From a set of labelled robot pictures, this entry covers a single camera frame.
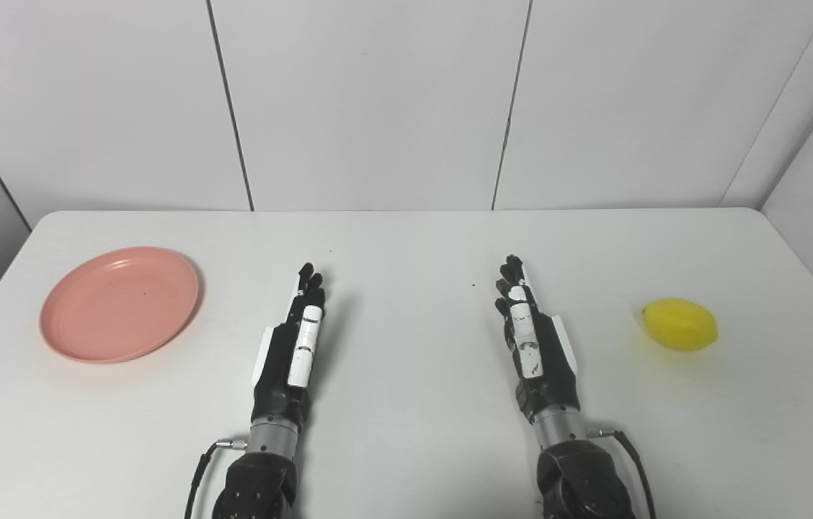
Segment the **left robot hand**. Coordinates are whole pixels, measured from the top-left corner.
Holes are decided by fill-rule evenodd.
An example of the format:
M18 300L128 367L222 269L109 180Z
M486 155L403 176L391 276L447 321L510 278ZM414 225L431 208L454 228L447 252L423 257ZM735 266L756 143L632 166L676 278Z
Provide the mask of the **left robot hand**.
M311 398L307 389L288 384L289 368L300 332L306 306L324 309L326 293L321 288L323 276L306 262L298 271L296 289L289 305L285 321L272 329L264 367L254 387L254 409L251 421L289 420L303 426L311 410Z

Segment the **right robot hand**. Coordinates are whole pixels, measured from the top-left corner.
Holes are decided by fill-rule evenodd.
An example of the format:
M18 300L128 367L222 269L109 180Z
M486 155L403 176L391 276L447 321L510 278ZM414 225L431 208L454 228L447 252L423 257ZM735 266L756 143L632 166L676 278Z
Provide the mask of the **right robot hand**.
M501 296L494 303L518 377L515 398L520 411L530 423L548 408L580 411L577 374L554 319L536 303L524 262L508 255L499 272L495 285Z

